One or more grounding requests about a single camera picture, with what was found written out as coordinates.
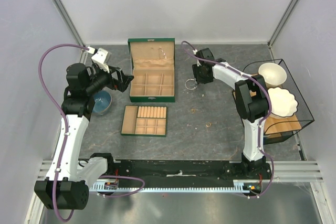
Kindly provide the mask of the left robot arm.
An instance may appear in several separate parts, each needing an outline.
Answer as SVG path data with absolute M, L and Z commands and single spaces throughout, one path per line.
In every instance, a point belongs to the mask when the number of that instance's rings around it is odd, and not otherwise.
M 61 105 L 61 132 L 54 159 L 44 180 L 36 181 L 34 187 L 46 208 L 83 210 L 96 180 L 114 175 L 110 153 L 94 153 L 84 168 L 78 169 L 79 152 L 95 105 L 95 94 L 105 87 L 124 92 L 133 78 L 118 67 L 109 66 L 104 71 L 96 63 L 90 67 L 74 63 L 67 68 L 68 85 Z

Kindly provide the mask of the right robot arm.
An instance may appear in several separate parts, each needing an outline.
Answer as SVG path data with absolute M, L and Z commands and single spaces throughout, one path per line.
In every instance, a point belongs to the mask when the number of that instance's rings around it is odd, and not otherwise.
M 192 70 L 198 84 L 210 83 L 216 79 L 234 90 L 236 110 L 245 132 L 240 172 L 245 178 L 254 178 L 259 173 L 259 166 L 266 162 L 263 130 L 265 120 L 271 112 L 264 78 L 259 74 L 251 76 L 221 59 L 216 60 L 209 48 L 200 51 L 194 49 L 192 57 L 197 59 Z

